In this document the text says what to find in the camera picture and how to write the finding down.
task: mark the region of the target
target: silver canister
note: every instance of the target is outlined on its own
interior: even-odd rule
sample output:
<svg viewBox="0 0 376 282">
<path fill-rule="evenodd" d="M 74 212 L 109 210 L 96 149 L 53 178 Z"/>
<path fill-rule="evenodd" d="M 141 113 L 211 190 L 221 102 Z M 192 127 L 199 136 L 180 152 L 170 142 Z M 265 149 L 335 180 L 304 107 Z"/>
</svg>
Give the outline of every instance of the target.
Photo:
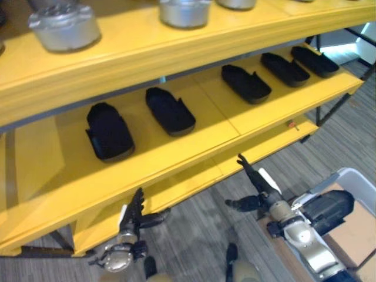
<svg viewBox="0 0 376 282">
<path fill-rule="evenodd" d="M 29 27 L 51 52 L 75 51 L 100 40 L 92 9 L 81 4 L 58 4 L 41 9 L 30 16 Z"/>
<path fill-rule="evenodd" d="M 78 0 L 28 0 L 28 2 L 34 11 L 38 11 L 59 4 L 77 4 Z"/>
<path fill-rule="evenodd" d="M 159 18 L 175 28 L 198 28 L 207 24 L 210 0 L 160 0 Z"/>
<path fill-rule="evenodd" d="M 217 0 L 217 3 L 232 10 L 249 10 L 255 6 L 256 0 Z"/>
</svg>

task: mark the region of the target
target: black shelf bracket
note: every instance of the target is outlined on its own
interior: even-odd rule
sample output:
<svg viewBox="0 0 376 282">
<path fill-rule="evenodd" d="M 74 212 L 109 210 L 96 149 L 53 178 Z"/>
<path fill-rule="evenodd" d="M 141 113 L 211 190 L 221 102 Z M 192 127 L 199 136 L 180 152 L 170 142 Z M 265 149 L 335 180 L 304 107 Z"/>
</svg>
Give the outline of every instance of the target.
<svg viewBox="0 0 376 282">
<path fill-rule="evenodd" d="M 357 31 L 354 31 L 353 29 L 350 29 L 350 28 L 345 28 L 346 31 L 360 37 L 361 39 L 365 40 L 366 42 L 368 42 L 369 44 L 373 45 L 373 46 L 376 46 L 376 42 L 373 41 L 372 39 L 370 39 L 369 37 L 357 32 Z M 307 44 L 311 44 L 314 37 L 316 38 L 316 47 L 317 47 L 317 50 L 320 51 L 321 49 L 321 36 L 320 34 L 318 35 L 314 35 L 314 36 L 309 36 L 305 39 L 305 43 Z M 376 69 L 376 63 L 374 63 L 373 65 L 371 65 L 367 71 L 362 75 L 362 77 L 360 77 L 361 80 L 363 81 L 366 81 L 368 78 L 370 78 L 370 76 L 375 72 L 375 69 Z M 321 118 L 321 107 L 318 106 L 316 108 L 316 125 L 318 127 L 322 126 L 323 124 L 325 124 L 325 122 L 327 120 L 329 120 L 329 118 L 335 114 L 335 112 L 337 110 L 339 110 L 340 107 L 342 107 L 343 104 L 345 104 L 345 102 L 347 100 L 349 100 L 349 98 L 351 97 L 351 95 L 349 93 L 346 93 L 345 95 L 343 95 L 341 97 L 341 99 L 329 110 L 329 112 L 323 117 Z M 302 139 L 300 139 L 300 143 L 304 143 L 306 142 L 309 138 L 311 137 L 311 135 L 307 135 L 307 136 L 304 136 Z"/>
</svg>

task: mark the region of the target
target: shelf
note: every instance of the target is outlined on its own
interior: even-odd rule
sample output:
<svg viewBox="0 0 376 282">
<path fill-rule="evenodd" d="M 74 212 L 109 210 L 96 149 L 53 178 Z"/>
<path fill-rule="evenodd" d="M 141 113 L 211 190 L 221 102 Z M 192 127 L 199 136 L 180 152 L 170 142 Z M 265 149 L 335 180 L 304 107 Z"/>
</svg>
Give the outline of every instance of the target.
<svg viewBox="0 0 376 282">
<path fill-rule="evenodd" d="M 170 137 L 145 103 L 145 89 L 107 100 L 128 124 L 136 145 L 132 156 L 98 160 L 85 129 L 90 106 L 9 132 L 6 143 L 7 215 L 0 224 L 0 249 L 11 249 L 68 224 L 90 208 L 106 206 L 140 185 L 148 186 L 208 158 L 238 136 L 190 77 L 163 85 L 181 97 L 196 117 L 194 131 Z"/>
<path fill-rule="evenodd" d="M 223 175 L 231 175 L 242 169 L 236 162 L 239 153 L 242 153 L 249 163 L 254 163 L 318 129 L 316 125 L 304 116 L 298 116 L 294 118 L 294 121 L 299 131 L 295 128 L 287 129 L 286 125 L 279 125 L 247 142 L 214 156 L 213 160 Z"/>
<path fill-rule="evenodd" d="M 183 201 L 211 185 L 222 176 L 214 161 L 207 160 L 168 179 L 144 189 L 145 209 L 143 214 L 159 212 Z M 115 236 L 118 231 L 119 213 L 123 204 L 129 203 L 132 196 L 122 199 L 109 207 L 86 214 L 72 224 L 75 256 L 85 255 L 101 242 Z"/>
<path fill-rule="evenodd" d="M 266 0 L 268 3 L 283 10 L 292 16 L 325 13 L 330 14 L 338 9 L 362 9 L 365 5 L 372 5 L 372 1 L 339 1 L 339 0 L 326 0 L 326 1 L 313 1 L 310 3 L 300 1 L 275 1 Z"/>
<path fill-rule="evenodd" d="M 173 206 L 240 170 L 241 166 L 236 163 L 236 156 L 240 152 L 245 154 L 250 163 L 254 163 L 317 129 L 303 116 L 297 117 L 295 122 L 300 131 L 280 125 L 214 157 L 218 166 L 213 160 L 208 160 L 146 188 L 144 214 Z M 85 251 L 118 233 L 121 206 L 130 202 L 130 198 L 97 210 L 96 213 L 88 213 L 72 225 L 75 256 L 85 255 Z"/>
<path fill-rule="evenodd" d="M 236 64 L 260 68 L 257 60 L 248 58 Z M 298 89 L 283 86 L 266 70 L 260 69 L 260 75 L 273 92 L 257 106 L 243 102 L 224 85 L 219 68 L 161 85 L 182 98 L 196 117 L 194 131 L 183 137 L 170 137 L 155 121 L 145 103 L 145 89 L 106 100 L 124 117 L 136 145 L 135 153 L 121 162 L 108 164 L 95 157 L 85 132 L 90 106 L 4 134 L 0 138 L 0 146 L 5 148 L 0 155 L 0 173 L 5 175 L 0 179 L 6 180 L 1 190 L 6 202 L 0 203 L 0 250 L 15 249 L 82 216 L 90 222 L 96 211 L 125 199 L 136 188 L 147 189 L 252 137 L 259 140 L 261 133 L 277 125 L 285 127 L 287 119 L 347 90 L 353 91 L 362 83 L 343 69 L 329 79 L 313 76 L 307 86 Z M 304 136 L 303 129 L 289 131 L 294 134 L 286 140 L 293 142 Z M 271 143 L 264 138 L 266 145 L 260 149 L 260 157 L 288 144 L 284 137 L 273 141 L 275 133 L 269 134 Z M 181 194 L 180 188 L 178 194 L 169 192 L 165 196 L 158 188 L 153 203 L 157 206 L 151 209 L 176 203 L 200 189 L 203 186 L 198 185 L 190 194 Z M 85 230 L 83 226 L 80 223 L 76 230 Z"/>
<path fill-rule="evenodd" d="M 244 12 L 212 3 L 206 27 L 183 31 L 159 22 L 156 1 L 88 4 L 98 16 L 102 40 L 57 55 L 28 30 L 26 0 L 2 2 L 9 21 L 0 30 L 6 46 L 0 57 L 0 126 L 231 56 L 363 24 L 376 14 L 374 0 L 258 1 Z M 307 12 L 292 15 L 305 7 Z"/>
<path fill-rule="evenodd" d="M 273 53 L 292 59 L 290 51 L 291 47 L 288 47 Z M 250 105 L 234 93 L 221 78 L 221 67 L 193 75 L 195 81 L 241 135 L 259 134 L 262 130 L 283 123 L 339 95 L 353 93 L 362 84 L 360 79 L 341 68 L 335 76 L 328 79 L 319 78 L 308 71 L 311 78 L 307 83 L 299 88 L 291 88 L 272 75 L 261 64 L 260 57 L 261 55 L 231 63 L 249 73 L 256 71 L 272 88 L 268 99 L 259 105 Z"/>
</svg>

